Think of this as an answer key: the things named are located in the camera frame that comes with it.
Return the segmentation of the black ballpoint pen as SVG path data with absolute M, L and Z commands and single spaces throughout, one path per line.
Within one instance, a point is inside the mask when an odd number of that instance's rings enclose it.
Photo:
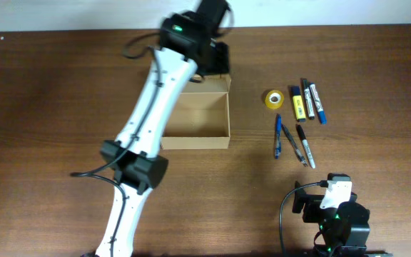
M 292 134 L 289 132 L 288 128 L 282 124 L 281 125 L 281 129 L 284 132 L 286 138 L 289 140 L 290 145 L 293 147 L 293 150 L 295 152 L 295 155 L 297 157 L 297 159 L 299 160 L 299 162 L 301 162 L 302 165 L 304 165 L 304 167 L 308 167 L 308 164 L 305 160 L 305 157 L 302 155 L 300 149 L 298 148 L 296 142 L 294 141 L 294 138 L 292 136 Z

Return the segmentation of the brown cardboard box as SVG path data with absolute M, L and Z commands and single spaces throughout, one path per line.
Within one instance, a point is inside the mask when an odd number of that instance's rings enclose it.
M 180 94 L 161 138 L 164 150 L 227 149 L 230 143 L 228 74 L 189 82 Z

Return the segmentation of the yellow tape roll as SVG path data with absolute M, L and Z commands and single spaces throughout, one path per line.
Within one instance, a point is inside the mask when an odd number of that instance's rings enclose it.
M 265 96 L 265 105 L 272 110 L 279 109 L 284 102 L 284 95 L 279 90 L 271 90 Z

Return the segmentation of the black permanent marker grey barrel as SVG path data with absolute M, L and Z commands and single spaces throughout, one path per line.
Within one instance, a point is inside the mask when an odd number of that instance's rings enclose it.
M 305 149 L 305 153 L 306 153 L 306 155 L 307 155 L 307 157 L 308 157 L 308 161 L 309 161 L 309 163 L 310 163 L 310 166 L 311 166 L 312 168 L 316 168 L 312 151 L 310 150 L 310 146 L 309 146 L 309 144 L 308 144 L 308 140 L 307 140 L 306 135 L 305 135 L 305 133 L 304 133 L 304 131 L 303 131 L 303 128 L 302 128 L 302 126 L 301 126 L 300 124 L 297 124 L 297 125 L 296 125 L 296 131 L 298 132 L 298 135 L 299 135 L 299 137 L 300 137 L 301 143 L 303 144 L 303 148 Z

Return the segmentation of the blue ballpoint pen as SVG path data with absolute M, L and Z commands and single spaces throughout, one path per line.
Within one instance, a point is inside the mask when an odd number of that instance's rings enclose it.
M 276 115 L 276 122 L 275 122 L 275 158 L 279 159 L 280 154 L 281 154 L 281 139 L 280 139 L 280 133 L 281 133 L 281 116 L 280 114 Z

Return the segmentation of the blue whiteboard marker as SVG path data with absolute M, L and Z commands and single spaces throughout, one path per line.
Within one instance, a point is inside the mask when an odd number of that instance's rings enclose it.
M 316 89 L 316 85 L 315 84 L 311 84 L 310 85 L 310 90 L 311 90 L 311 94 L 313 96 L 313 101 L 315 103 L 315 107 L 317 109 L 317 113 L 318 113 L 318 117 L 320 120 L 321 124 L 326 124 L 327 123 L 327 119 L 326 119 L 326 115 L 323 109 L 323 105 L 321 103 L 319 94 L 318 94 L 318 90 Z

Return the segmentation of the yellow highlighter with dark cap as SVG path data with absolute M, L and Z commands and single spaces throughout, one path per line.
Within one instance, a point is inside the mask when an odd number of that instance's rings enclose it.
M 305 115 L 305 110 L 303 107 L 303 99 L 300 93 L 300 87 L 291 86 L 290 91 L 292 94 L 292 100 L 293 100 L 296 120 L 297 122 L 304 122 L 306 121 L 306 115 Z

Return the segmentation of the black whiteboard marker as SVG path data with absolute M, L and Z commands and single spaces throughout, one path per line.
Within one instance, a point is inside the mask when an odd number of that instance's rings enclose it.
M 308 113 L 308 118 L 310 120 L 315 119 L 315 111 L 313 108 L 313 101 L 311 99 L 310 95 L 310 87 L 307 79 L 301 79 L 301 83 L 303 86 L 303 91 L 304 91 L 304 97 L 305 97 L 305 105 Z

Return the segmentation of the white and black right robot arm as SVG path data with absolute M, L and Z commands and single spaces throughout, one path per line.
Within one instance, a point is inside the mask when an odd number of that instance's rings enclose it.
M 301 213 L 303 222 L 318 225 L 313 249 L 304 256 L 315 257 L 388 257 L 384 251 L 368 251 L 370 210 L 357 202 L 351 178 L 329 173 L 313 183 L 325 189 L 323 195 L 305 192 L 306 185 L 295 182 L 292 212 Z

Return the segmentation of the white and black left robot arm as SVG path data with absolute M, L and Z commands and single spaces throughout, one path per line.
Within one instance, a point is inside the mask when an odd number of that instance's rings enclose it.
M 189 82 L 230 71 L 228 45 L 219 42 L 219 26 L 233 10 L 226 0 L 202 0 L 195 11 L 163 20 L 158 46 L 147 46 L 136 59 L 151 53 L 153 61 L 135 109 L 115 140 L 106 140 L 101 155 L 106 164 L 74 177 L 98 179 L 111 168 L 113 178 L 103 181 L 114 188 L 113 205 L 103 240 L 92 256 L 131 256 L 143 206 L 162 181 L 168 160 L 159 156 L 161 137 L 174 106 Z

